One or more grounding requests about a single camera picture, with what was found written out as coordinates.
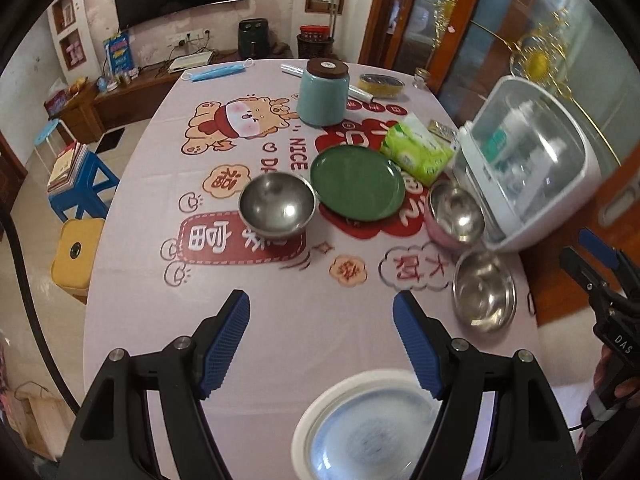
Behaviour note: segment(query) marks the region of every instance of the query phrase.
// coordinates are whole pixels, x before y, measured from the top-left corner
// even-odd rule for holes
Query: light blue canister
[[[349,67],[316,57],[306,64],[300,83],[298,115],[312,126],[333,126],[344,119],[349,97]]]

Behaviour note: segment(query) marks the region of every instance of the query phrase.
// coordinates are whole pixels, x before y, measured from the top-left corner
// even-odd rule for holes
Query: pink wall
[[[102,42],[118,31],[115,2],[84,0],[84,6],[95,51],[103,63]],[[134,61],[143,66],[166,59],[171,51],[167,47],[168,35],[198,28],[211,31],[210,48],[237,48],[238,22],[245,18],[267,18],[278,39],[290,43],[292,6],[293,0],[244,0],[183,10],[142,23],[129,29]],[[177,48],[172,57],[183,54],[187,52]]]

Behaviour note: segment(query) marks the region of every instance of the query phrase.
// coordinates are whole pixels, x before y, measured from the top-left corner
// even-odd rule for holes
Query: brown lid
[[[341,79],[349,73],[349,67],[337,59],[315,57],[306,64],[306,71],[324,79]]]

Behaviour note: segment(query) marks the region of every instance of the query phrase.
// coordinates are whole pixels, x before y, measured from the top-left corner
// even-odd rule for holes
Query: white plate
[[[300,419],[291,460],[300,480],[406,480],[440,402],[405,370],[372,370],[320,395]]]

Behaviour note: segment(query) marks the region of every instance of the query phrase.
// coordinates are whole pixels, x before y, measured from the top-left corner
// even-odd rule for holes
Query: pink tablecloth
[[[351,65],[351,80],[371,70]],[[510,328],[485,337],[458,324],[453,264],[430,243],[422,225],[426,190],[412,178],[401,211],[386,223],[349,225],[321,209],[305,237],[283,246],[260,240],[239,220],[238,192],[262,171],[308,176],[327,146],[377,149],[407,112],[451,124],[433,95],[398,76],[407,83],[398,101],[350,102],[346,120],[325,130],[296,118],[300,80],[283,74],[277,60],[226,78],[178,81],[131,157],[102,232],[86,310],[86,387],[111,349],[158,351],[242,288],[251,321],[204,412],[235,478],[293,480],[291,437],[318,395],[364,370],[411,369],[391,316],[398,290],[411,289],[428,315],[479,349],[536,352],[516,256]],[[158,396],[150,396],[150,411],[162,471],[177,479]]]

